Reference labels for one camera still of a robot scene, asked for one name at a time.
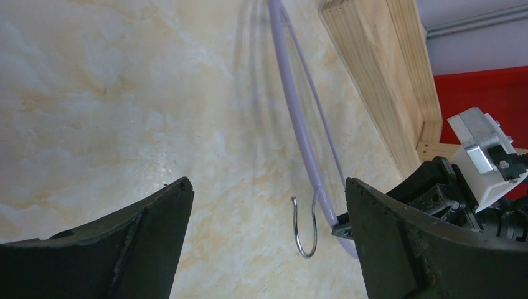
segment wooden plank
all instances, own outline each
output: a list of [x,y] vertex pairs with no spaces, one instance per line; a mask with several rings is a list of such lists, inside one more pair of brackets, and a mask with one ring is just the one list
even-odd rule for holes
[[442,121],[438,95],[415,0],[386,0],[423,121]]
[[420,165],[423,119],[385,0],[333,0],[321,17],[403,177]]
[[424,142],[439,142],[442,134],[443,121],[425,121],[423,123],[422,134],[420,141]]
[[[451,159],[455,155],[460,145],[450,145],[447,143],[429,143],[429,142],[418,142],[416,152],[420,157],[420,162],[431,161],[434,157],[446,157]],[[528,149],[516,148],[517,153],[526,154]]]

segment red panel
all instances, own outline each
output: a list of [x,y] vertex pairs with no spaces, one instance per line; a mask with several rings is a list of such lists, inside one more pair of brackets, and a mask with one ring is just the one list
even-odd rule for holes
[[[528,148],[528,66],[435,76],[444,118],[440,142],[459,143],[447,119],[471,107],[479,107],[500,122],[516,148]],[[509,198],[526,194],[519,186]]]

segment metal hanger hook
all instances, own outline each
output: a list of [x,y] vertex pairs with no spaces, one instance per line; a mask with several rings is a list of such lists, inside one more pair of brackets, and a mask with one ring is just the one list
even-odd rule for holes
[[299,249],[299,252],[301,255],[308,259],[310,258],[314,253],[315,249],[317,247],[317,222],[315,220],[315,203],[317,195],[319,194],[319,191],[316,191],[314,193],[314,198],[312,200],[312,220],[313,220],[313,227],[314,227],[314,237],[313,237],[313,245],[312,250],[309,253],[306,253],[303,249],[303,246],[301,245],[301,239],[299,238],[299,231],[297,230],[297,197],[292,197],[291,201],[293,203],[293,235],[295,236],[295,242],[297,243],[297,249]]

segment purple plastic hanger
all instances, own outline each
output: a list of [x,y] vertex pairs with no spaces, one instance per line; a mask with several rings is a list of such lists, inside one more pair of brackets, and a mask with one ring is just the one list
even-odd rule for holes
[[[337,157],[336,149],[330,131],[328,130],[328,124],[326,123],[326,118],[324,117],[323,108],[319,101],[319,96],[315,89],[315,84],[313,83],[312,76],[308,70],[308,65],[304,59],[303,51],[297,40],[297,36],[293,31],[293,26],[290,22],[290,17],[284,8],[284,5],[280,0],[268,0],[268,7],[270,9],[270,20],[271,20],[271,31],[273,33],[273,42],[275,44],[275,52],[277,55],[277,61],[279,66],[279,72],[282,79],[282,86],[284,89],[284,94],[286,97],[286,103],[288,105],[288,111],[290,112],[291,124],[293,125],[293,131],[295,132],[295,137],[297,139],[297,144],[301,150],[301,156],[303,157],[304,165],[306,166],[306,171],[308,172],[308,177],[310,183],[314,189],[314,195],[312,200],[312,219],[314,226],[314,242],[310,252],[306,253],[301,245],[301,240],[299,238],[297,230],[297,198],[292,197],[293,202],[293,232],[295,236],[295,241],[297,243],[297,248],[303,257],[311,257],[316,250],[317,246],[317,223],[315,220],[315,203],[319,202],[321,209],[323,210],[324,217],[328,221],[328,224],[331,227],[334,227],[337,224],[337,216],[332,208],[332,204],[328,199],[328,195],[324,188],[323,181],[321,180],[321,175],[319,174],[319,168],[317,166],[317,161],[315,160],[314,153],[310,140],[308,138],[308,131],[306,130],[306,125],[304,124],[303,114],[301,112],[301,107],[299,105],[299,98],[297,96],[297,91],[295,89],[295,84],[293,81],[293,75],[291,73],[290,61],[288,59],[288,50],[286,48],[286,39],[284,35],[284,27],[287,27],[290,30],[295,48],[299,53],[301,58],[301,63],[303,64],[304,71],[308,78],[310,84],[310,89],[313,92],[319,114],[321,115],[321,120],[323,121],[324,130],[326,136],[328,137],[328,142],[332,149],[332,154],[334,155],[334,160],[336,161],[337,170],[341,177],[343,187],[345,185],[345,180],[343,172],[341,169],[341,164]],[[356,248],[350,241],[343,238],[337,238],[339,243],[343,248],[353,257],[357,258]]]

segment beige marble surface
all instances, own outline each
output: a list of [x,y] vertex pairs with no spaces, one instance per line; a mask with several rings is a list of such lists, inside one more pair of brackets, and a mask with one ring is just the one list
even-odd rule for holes
[[[347,176],[400,181],[318,16],[284,0]],[[299,63],[337,213],[344,194]],[[366,298],[322,212],[286,110],[265,0],[0,1],[0,241],[47,238],[181,176],[196,190],[171,298]]]

